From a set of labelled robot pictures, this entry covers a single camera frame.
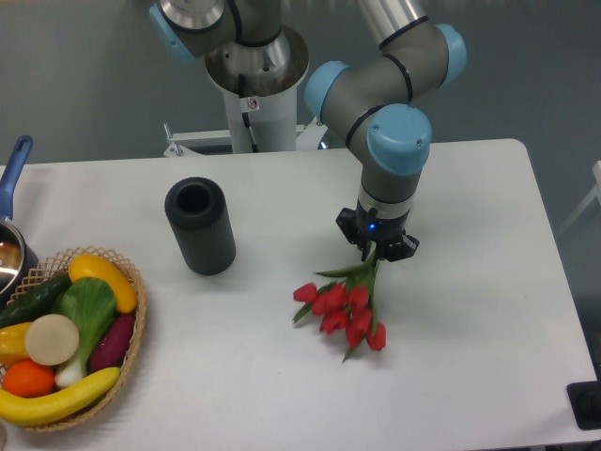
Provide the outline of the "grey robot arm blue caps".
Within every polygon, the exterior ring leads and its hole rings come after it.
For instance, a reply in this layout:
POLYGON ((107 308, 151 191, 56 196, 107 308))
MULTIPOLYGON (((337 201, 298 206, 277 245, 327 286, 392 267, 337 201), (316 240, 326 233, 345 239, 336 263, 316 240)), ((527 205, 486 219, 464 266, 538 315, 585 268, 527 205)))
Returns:
POLYGON ((467 51, 416 1, 363 1, 360 9, 380 54, 359 70, 340 61, 311 70, 278 1, 157 1, 149 17, 175 58, 204 60, 237 153, 295 149, 304 86, 316 121, 362 165, 357 206, 339 213, 338 226, 364 257, 398 261, 418 247, 406 221, 432 141, 428 118, 411 104, 453 81, 467 51))

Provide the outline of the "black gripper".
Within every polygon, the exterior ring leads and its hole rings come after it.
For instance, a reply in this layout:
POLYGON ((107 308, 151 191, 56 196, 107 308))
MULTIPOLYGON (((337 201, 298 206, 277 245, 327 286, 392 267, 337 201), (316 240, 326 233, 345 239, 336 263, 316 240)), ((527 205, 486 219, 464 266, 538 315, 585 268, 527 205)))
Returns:
POLYGON ((361 251, 361 260, 395 262, 413 257, 420 245, 406 231, 408 212, 388 214, 376 207, 364 207, 357 201, 355 210, 343 208, 336 218, 347 241, 361 251))

